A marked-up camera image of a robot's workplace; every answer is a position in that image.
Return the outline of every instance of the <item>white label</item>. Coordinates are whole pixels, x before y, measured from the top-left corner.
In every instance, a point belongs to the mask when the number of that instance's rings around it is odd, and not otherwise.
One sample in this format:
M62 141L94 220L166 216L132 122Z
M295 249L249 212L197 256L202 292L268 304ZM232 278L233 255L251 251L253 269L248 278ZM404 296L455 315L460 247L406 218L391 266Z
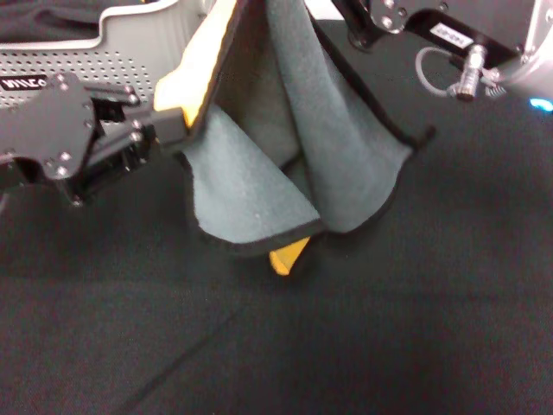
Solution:
M305 0L305 5L315 20L344 20L332 0Z
M432 35L441 37L444 41L453 43L457 48L464 49L468 45L472 45L474 40L468 36L459 33L457 30L451 29L443 23L438 23L430 30Z

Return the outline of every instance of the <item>gray cloth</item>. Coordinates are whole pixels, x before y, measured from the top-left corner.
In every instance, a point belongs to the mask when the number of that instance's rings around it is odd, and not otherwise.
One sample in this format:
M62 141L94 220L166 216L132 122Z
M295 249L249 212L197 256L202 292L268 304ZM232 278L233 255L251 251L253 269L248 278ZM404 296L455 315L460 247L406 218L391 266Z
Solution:
M201 135L184 154L204 232L242 245L319 220L297 187L217 106Z
M302 0L251 2L234 43L216 102L239 128L214 111L185 153L201 229L246 244L319 216L334 232L360 226L390 197L410 148L341 76ZM277 166L291 162L301 166L285 185Z

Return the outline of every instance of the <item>screw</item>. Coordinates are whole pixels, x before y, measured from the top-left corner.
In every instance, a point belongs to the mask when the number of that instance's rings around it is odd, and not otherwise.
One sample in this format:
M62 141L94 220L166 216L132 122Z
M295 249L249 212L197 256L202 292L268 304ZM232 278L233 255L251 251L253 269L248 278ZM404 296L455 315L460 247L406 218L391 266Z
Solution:
M492 80L498 80L499 75L499 70L496 67L490 71L490 76L492 77Z
M58 167L56 172L58 173L58 176L61 176L61 177L64 177L67 175L67 169L63 166Z
M140 141L142 141L142 138L143 138L143 135L140 134L139 132L133 132L130 134L130 140L133 143L139 143Z
M384 16L382 17L382 25L387 29L391 29L393 21L388 16Z
M83 206L85 206L85 203L79 197L75 197L71 201L71 204L73 205L74 208L82 208Z

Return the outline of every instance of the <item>black fabric trim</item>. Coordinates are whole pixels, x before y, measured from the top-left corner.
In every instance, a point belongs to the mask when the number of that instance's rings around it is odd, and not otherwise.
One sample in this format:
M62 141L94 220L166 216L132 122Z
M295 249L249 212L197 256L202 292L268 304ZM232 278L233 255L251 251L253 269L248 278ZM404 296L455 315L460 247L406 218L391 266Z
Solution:
M353 69L344 55L334 46L328 36L324 33L321 27L317 24L317 21L311 17L315 33L319 38L319 42L323 48L327 51L328 55L332 59L334 65L344 75L344 78L352 86L352 88L359 94L359 96L365 101L365 103L371 108L372 112L382 123L384 127L401 143L409 145L413 150L420 150L424 147L436 134L436 129L433 125L429 125L424 133L420 137L412 137L406 134L396 123L394 123L386 110L378 102L377 98L369 90L365 82L361 79L359 74Z
M215 63L215 68L213 69L213 77L211 78L209 84L207 85L206 95L204 95L204 101L201 104L200 112L198 113L198 118L189 127L190 136L194 137L197 132L202 128L203 124L206 121L206 114L209 106L212 104L217 89L219 87L219 82L221 79L221 70L226 64L226 58L228 52L231 49L231 46L234 41L234 36L238 29L239 24L242 22L242 17L244 16L244 11L246 6L250 3L250 0L237 0L236 6L234 9L233 17L231 18L228 26L226 28L225 36L221 42L221 48L219 49L219 54L217 56L217 61Z

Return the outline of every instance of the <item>black fabric surface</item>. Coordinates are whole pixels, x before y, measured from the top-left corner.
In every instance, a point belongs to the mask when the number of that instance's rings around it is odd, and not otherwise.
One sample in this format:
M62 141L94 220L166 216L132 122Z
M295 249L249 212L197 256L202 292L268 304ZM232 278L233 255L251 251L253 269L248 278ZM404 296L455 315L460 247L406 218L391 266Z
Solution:
M0 413L553 413L551 119L428 96L423 44L350 59L396 123L436 139L380 221L317 238L289 280L198 241L177 163L77 212L12 195Z
M55 42L99 35L102 11L140 0L0 0L0 39L6 42Z

